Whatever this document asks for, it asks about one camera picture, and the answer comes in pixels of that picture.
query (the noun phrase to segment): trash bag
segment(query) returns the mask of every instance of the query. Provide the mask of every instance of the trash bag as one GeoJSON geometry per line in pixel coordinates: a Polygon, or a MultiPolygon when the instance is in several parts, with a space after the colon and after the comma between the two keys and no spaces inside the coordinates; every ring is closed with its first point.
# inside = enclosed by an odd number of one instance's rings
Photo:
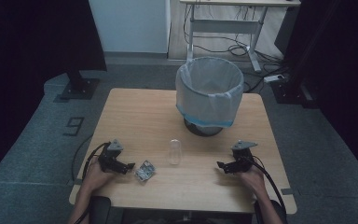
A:
{"type": "Polygon", "coordinates": [[[224,59],[203,57],[176,73],[176,107],[200,127],[227,128],[234,122],[243,94],[243,74],[224,59]]]}

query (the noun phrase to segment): person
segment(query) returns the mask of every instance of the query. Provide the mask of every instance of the person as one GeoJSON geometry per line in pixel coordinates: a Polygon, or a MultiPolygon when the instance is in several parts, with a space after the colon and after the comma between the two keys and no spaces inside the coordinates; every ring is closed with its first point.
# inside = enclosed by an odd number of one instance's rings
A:
{"type": "MultiPolygon", "coordinates": [[[[241,183],[257,198],[264,221],[263,223],[282,224],[282,221],[273,207],[272,202],[269,199],[269,195],[267,194],[263,173],[257,167],[252,166],[247,172],[236,173],[236,175],[241,180],[241,183]]],[[[114,177],[115,174],[105,173],[102,171],[97,157],[94,157],[91,160],[86,177],[76,195],[75,207],[69,218],[69,224],[76,223],[83,212],[87,209],[92,192],[105,185],[114,177]]],[[[89,215],[87,215],[81,223],[89,223],[89,215]]]]}
{"type": "MultiPolygon", "coordinates": [[[[86,211],[88,208],[92,192],[101,188],[113,178],[115,178],[115,174],[103,172],[101,165],[98,162],[98,157],[93,157],[89,163],[89,169],[87,171],[86,177],[83,180],[83,184],[80,186],[80,189],[77,192],[75,207],[68,220],[68,223],[76,223],[77,220],[83,215],[84,211],[86,211]]],[[[89,215],[86,215],[81,223],[89,223],[89,215]]]]}

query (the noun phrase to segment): desk top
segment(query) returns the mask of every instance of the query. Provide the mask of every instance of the desk top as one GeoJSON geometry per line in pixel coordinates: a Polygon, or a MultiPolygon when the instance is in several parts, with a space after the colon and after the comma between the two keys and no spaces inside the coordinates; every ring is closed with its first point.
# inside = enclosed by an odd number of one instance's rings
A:
{"type": "MultiPolygon", "coordinates": [[[[148,160],[156,173],[146,182],[132,173],[117,175],[97,195],[109,197],[117,207],[253,213],[250,192],[216,164],[234,161],[230,148],[238,140],[257,142],[252,153],[264,163],[278,189],[290,189],[259,95],[244,94],[234,124],[212,137],[191,133],[175,104],[176,91],[111,90],[85,160],[98,145],[116,138],[124,147],[119,161],[135,162],[136,169],[148,160]],[[167,161],[172,139],[182,143],[179,165],[167,161]]],[[[77,178],[81,178],[83,165],[77,178]]],[[[277,200],[267,179],[266,185],[270,198],[277,200]]],[[[75,202],[78,189],[75,185],[70,203],[75,202]]],[[[295,213],[293,195],[282,197],[287,213],[295,213]]]]}
{"type": "Polygon", "coordinates": [[[180,0],[190,5],[256,6],[256,7],[299,7],[299,0],[180,0]]]}

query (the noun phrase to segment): table top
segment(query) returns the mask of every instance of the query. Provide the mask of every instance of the table top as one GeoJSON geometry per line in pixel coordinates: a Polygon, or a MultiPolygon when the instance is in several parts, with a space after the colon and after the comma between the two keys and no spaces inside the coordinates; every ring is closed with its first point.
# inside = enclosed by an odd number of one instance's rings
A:
{"type": "Polygon", "coordinates": [[[299,0],[180,0],[190,5],[256,6],[256,7],[299,7],[299,0]]]}
{"type": "MultiPolygon", "coordinates": [[[[216,164],[234,161],[231,147],[238,140],[257,142],[252,153],[264,163],[278,189],[290,189],[258,94],[244,94],[233,125],[211,137],[191,133],[175,104],[176,91],[111,90],[85,160],[101,143],[117,139],[124,147],[117,157],[119,161],[135,162],[136,169],[148,160],[156,167],[156,173],[145,182],[133,173],[117,175],[96,195],[109,197],[117,207],[253,213],[253,195],[235,175],[224,174],[216,164]],[[182,143],[179,165],[170,165],[167,160],[172,139],[182,143]]],[[[266,185],[270,198],[278,201],[267,179],[266,185]]],[[[79,188],[74,185],[70,203],[75,203],[79,188]]],[[[287,213],[295,213],[293,195],[282,197],[287,213]]]]}

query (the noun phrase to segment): dark curtain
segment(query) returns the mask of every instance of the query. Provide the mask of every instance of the dark curtain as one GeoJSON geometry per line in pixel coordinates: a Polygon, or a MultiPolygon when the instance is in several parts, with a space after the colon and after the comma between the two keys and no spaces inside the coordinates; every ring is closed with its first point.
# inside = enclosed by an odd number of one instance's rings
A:
{"type": "Polygon", "coordinates": [[[303,1],[285,59],[358,160],[358,1],[303,1]]]}
{"type": "Polygon", "coordinates": [[[89,2],[0,0],[0,160],[68,70],[106,70],[89,2]]]}

